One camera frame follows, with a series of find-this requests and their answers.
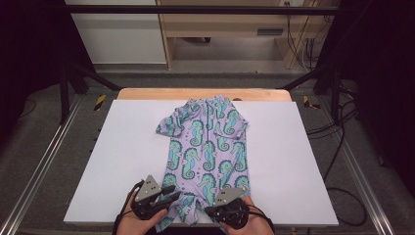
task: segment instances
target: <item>seahorse print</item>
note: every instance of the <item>seahorse print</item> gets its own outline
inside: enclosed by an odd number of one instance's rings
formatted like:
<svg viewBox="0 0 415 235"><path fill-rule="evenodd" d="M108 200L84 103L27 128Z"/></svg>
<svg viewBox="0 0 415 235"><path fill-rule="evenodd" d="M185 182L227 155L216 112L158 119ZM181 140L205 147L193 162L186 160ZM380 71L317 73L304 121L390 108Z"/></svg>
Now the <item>seahorse print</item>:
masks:
<svg viewBox="0 0 415 235"><path fill-rule="evenodd" d="M232 108L235 108L235 106L232 104L232 102L229 100L229 99L225 99L225 104L228 106L228 107L232 107Z"/></svg>
<svg viewBox="0 0 415 235"><path fill-rule="evenodd" d="M161 231L165 230L165 228L168 227L168 225L170 225L173 222L173 220L174 218L168 217L168 216L163 218L159 223L160 230Z"/></svg>
<svg viewBox="0 0 415 235"><path fill-rule="evenodd" d="M192 125L189 127L192 130L193 138L190 140L192 146L198 147L202 144L204 123L201 120L194 120Z"/></svg>
<svg viewBox="0 0 415 235"><path fill-rule="evenodd" d="M250 181L245 175L238 176L235 180L235 188L250 188Z"/></svg>
<svg viewBox="0 0 415 235"><path fill-rule="evenodd" d="M175 109L179 116L182 117L183 120L187 119L189 117L189 104L186 104L181 109Z"/></svg>
<svg viewBox="0 0 415 235"><path fill-rule="evenodd" d="M186 219L186 216L190 213L191 207L193 205L193 202L195 201L196 195L193 193L182 193L179 196L179 202L182 203L180 207L177 208L179 211L179 215L184 221Z"/></svg>
<svg viewBox="0 0 415 235"><path fill-rule="evenodd" d="M210 206L212 206L214 202L214 196L216 193L215 185L216 179L214 179L211 173L205 173L202 177L202 181L198 184L198 187L203 187L202 192Z"/></svg>
<svg viewBox="0 0 415 235"><path fill-rule="evenodd" d="M235 154L235 169L242 172L247 169L247 154L245 151L245 144L242 142L235 142L231 154Z"/></svg>
<svg viewBox="0 0 415 235"><path fill-rule="evenodd" d="M177 116L176 117L177 127L179 127L182 131L184 130L183 126L183 117Z"/></svg>
<svg viewBox="0 0 415 235"><path fill-rule="evenodd" d="M216 126L214 127L214 132L213 133L218 134L218 135L223 135L223 131L220 128L220 121L218 121L216 123Z"/></svg>
<svg viewBox="0 0 415 235"><path fill-rule="evenodd" d="M202 151L205 154L205 159L206 159L206 162L204 163L204 169L207 171L211 171L214 169L215 158L216 158L215 149L216 147L214 146L213 142L211 142L210 140L208 140L205 143L202 149Z"/></svg>
<svg viewBox="0 0 415 235"><path fill-rule="evenodd" d="M176 129L174 127L173 116L170 116L165 120L165 128L167 129L167 134L173 136L174 130Z"/></svg>
<svg viewBox="0 0 415 235"><path fill-rule="evenodd" d="M205 115L207 116L207 130L213 129L213 107L207 104L207 109L205 111Z"/></svg>
<svg viewBox="0 0 415 235"><path fill-rule="evenodd" d="M235 129L233 127L235 126L237 120L241 120L241 117L239 116L238 111L236 110L230 111L227 116L227 122L225 123L225 126L223 127L223 132L229 135L235 133Z"/></svg>
<svg viewBox="0 0 415 235"><path fill-rule="evenodd" d="M182 155L182 145L177 140L170 141L170 149L168 151L167 168L177 169L180 163L180 157Z"/></svg>
<svg viewBox="0 0 415 235"><path fill-rule="evenodd" d="M171 185L176 186L176 189L179 188L177 185L176 175L172 173L166 173L164 179L162 180L162 187L168 187Z"/></svg>
<svg viewBox="0 0 415 235"><path fill-rule="evenodd" d="M226 103L221 102L219 99L214 99L213 104L216 106L216 118L225 118Z"/></svg>
<svg viewBox="0 0 415 235"><path fill-rule="evenodd" d="M198 156L198 151L195 148L187 149L182 160L182 176L184 179L193 179L195 177L195 171L192 170L195 167L195 160L201 160Z"/></svg>
<svg viewBox="0 0 415 235"><path fill-rule="evenodd" d="M195 112L195 111L199 110L200 108L201 108L201 106L200 106L198 103L193 103L193 104L190 106L190 109L191 109L193 112Z"/></svg>
<svg viewBox="0 0 415 235"><path fill-rule="evenodd" d="M217 148L222 151L226 152L229 150L230 146L226 141L228 141L228 138L223 136L216 136L217 137Z"/></svg>
<svg viewBox="0 0 415 235"><path fill-rule="evenodd" d="M220 188L230 188L231 186L227 184L229 177L232 173L233 166L232 163L229 160L222 161L219 164L219 187Z"/></svg>

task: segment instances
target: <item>power cord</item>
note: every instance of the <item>power cord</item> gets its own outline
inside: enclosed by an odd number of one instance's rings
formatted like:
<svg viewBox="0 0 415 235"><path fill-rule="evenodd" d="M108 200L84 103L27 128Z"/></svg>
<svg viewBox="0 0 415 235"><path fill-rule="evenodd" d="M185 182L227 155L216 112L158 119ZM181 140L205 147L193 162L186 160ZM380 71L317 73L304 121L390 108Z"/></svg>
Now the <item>power cord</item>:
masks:
<svg viewBox="0 0 415 235"><path fill-rule="evenodd" d="M208 216L213 217L217 222L224 222L234 229L243 228L249 219L249 214L259 216L266 220L273 234L275 234L274 223L265 213L254 205L245 204L241 198L237 198L226 206L218 208L208 207L205 209Z"/></svg>
<svg viewBox="0 0 415 235"><path fill-rule="evenodd" d="M127 211L127 212L124 212L124 211L125 211L125 208L128 205L128 202L129 202L129 199L130 199L131 195L134 193L134 191L138 187L140 187L139 184L140 183L137 183L137 184L134 185L134 187L132 187L131 191L127 195L127 198L125 200L124 206L122 206L121 212L116 216L115 222L114 222L114 227L113 227L113 235L116 235L116 231L118 230L118 226L119 226L119 223L122 220L122 217L125 216L126 214L130 213L130 212L133 212L133 210Z"/></svg>
<svg viewBox="0 0 415 235"><path fill-rule="evenodd" d="M26 101L30 101L31 103L33 103L33 107L29 111L27 111L25 114L22 114L19 118L23 118L25 116L28 116L31 112L34 111L34 109L37 106L37 104L36 104L36 102L34 100L27 99Z"/></svg>
<svg viewBox="0 0 415 235"><path fill-rule="evenodd" d="M353 117L355 117L356 116L356 114L357 114L357 111L356 111L356 109L353 109L352 111L350 111L349 113L347 113L345 116L344 116L344 110L345 110L345 107L346 106L348 106L349 104L353 104L354 103L354 99L351 99L351 100L349 100L349 101L347 101L347 102L345 102L342 106L341 106L341 114L340 114L340 126L335 130L335 131L332 131L332 132L330 132L329 134L326 134L326 135L324 135L324 136L320 136L319 138L322 138L322 137L325 137L325 136L328 136L328 135L330 135L330 134L332 134L332 133L335 133L335 132L337 132L337 131L339 131L339 130L341 130L342 131L342 137L341 137L341 140L340 140L340 143L339 143L339 146L337 147L337 149L336 149L336 152L335 152L335 154L334 154L334 156L333 156L333 158L332 158L332 160L331 160L331 162L330 162L330 164L329 164L329 167L327 168L327 170L326 170L326 172L324 173L324 176L323 176L323 181L324 182L326 182L326 180L327 180L327 177L328 177L328 175L329 175L329 173L330 173L330 171L331 171L331 169L332 169L332 167L333 167L333 164L334 164L334 162L336 161L336 159L337 159L337 157L338 157L338 155L339 155L339 152L340 152L340 149L342 148L342 146L343 146L343 142L345 141L345 136L346 136L346 132L345 132L345 123L347 122L347 121L349 121L351 118L353 118ZM329 129L329 128L331 128L331 127L334 127L335 125L331 122L331 123L329 123L329 124L326 124L326 125L324 125L324 126L322 126L322 127L319 127L319 128L314 128L314 129L311 129L311 130L308 130L307 131L307 135L312 135L312 134L316 134L316 133L320 133L320 132L323 132L323 131L325 131L325 130L327 130L327 129ZM352 193L350 193L350 192L348 192L347 190L345 190L345 189L341 189L341 188L337 188L337 187L327 187L327 191L338 191L338 192L341 192L341 193L344 193L344 194L347 194L347 195L349 195L349 196L351 196L360 206L361 206L361 208L362 208L362 210L363 210L363 217L362 217L362 219L360 220L360 221L358 221L358 222L352 222L352 221L347 221L347 220L345 220L345 219L343 219L343 218L341 218L341 217L339 217L338 215L337 215L337 219L339 220L339 221L341 221L342 223L344 223L344 224L347 224L347 225L350 225L350 226L361 226L361 225L363 225L365 222L366 222L366 220L367 220L367 210L366 210L366 208L364 207L364 205L363 205L363 203L359 200L359 198L357 198L355 195L353 195ZM310 234L310 230L311 230L311 228L307 228L307 234Z"/></svg>

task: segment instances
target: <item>white board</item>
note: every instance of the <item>white board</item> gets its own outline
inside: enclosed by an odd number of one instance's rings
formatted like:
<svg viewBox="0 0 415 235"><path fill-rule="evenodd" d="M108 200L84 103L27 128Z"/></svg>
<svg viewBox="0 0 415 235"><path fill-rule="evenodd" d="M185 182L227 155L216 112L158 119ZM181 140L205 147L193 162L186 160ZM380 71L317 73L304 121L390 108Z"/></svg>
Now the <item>white board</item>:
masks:
<svg viewBox="0 0 415 235"><path fill-rule="evenodd" d="M156 127L185 102L115 100L64 221L112 224L134 184L148 174L161 184L169 138L158 135ZM338 225L296 103L233 103L249 121L247 159L255 205L276 225ZM199 225L212 225L200 215Z"/></svg>

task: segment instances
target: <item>lavender romper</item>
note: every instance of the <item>lavender romper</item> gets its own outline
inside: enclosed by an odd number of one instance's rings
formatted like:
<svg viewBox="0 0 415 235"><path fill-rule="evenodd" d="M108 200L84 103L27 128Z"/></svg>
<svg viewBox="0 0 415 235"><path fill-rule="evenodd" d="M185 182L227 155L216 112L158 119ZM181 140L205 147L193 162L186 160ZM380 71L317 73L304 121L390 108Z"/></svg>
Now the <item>lavender romper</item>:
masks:
<svg viewBox="0 0 415 235"><path fill-rule="evenodd" d="M181 192L167 216L156 225L163 231L178 215L195 225L196 210L212 206L223 187L246 188L250 194L246 154L248 122L222 95L189 100L164 118L156 132L171 137L162 186Z"/></svg>

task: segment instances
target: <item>wall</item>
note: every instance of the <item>wall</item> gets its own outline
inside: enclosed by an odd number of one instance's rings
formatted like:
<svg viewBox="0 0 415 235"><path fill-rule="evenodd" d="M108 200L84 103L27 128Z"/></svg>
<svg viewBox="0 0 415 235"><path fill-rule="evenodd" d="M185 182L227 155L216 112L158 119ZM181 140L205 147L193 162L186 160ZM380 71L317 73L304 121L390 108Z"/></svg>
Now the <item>wall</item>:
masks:
<svg viewBox="0 0 415 235"><path fill-rule="evenodd" d="M71 5L156 5L154 0L66 0ZM157 15L72 14L93 64L165 64Z"/></svg>

